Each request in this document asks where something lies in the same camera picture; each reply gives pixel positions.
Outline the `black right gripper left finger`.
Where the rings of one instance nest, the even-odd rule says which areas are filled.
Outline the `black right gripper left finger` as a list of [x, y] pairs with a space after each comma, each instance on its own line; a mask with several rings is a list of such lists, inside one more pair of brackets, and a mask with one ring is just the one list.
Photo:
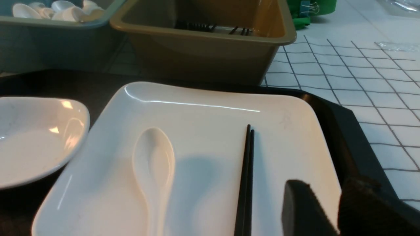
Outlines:
[[285, 183], [282, 208], [284, 236], [337, 236], [309, 184], [297, 179]]

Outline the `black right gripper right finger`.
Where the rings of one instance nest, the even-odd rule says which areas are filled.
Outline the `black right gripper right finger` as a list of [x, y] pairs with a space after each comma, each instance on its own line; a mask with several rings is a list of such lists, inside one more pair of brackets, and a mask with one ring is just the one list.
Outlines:
[[341, 236], [418, 236], [419, 210], [382, 191], [369, 178], [342, 185], [338, 228]]

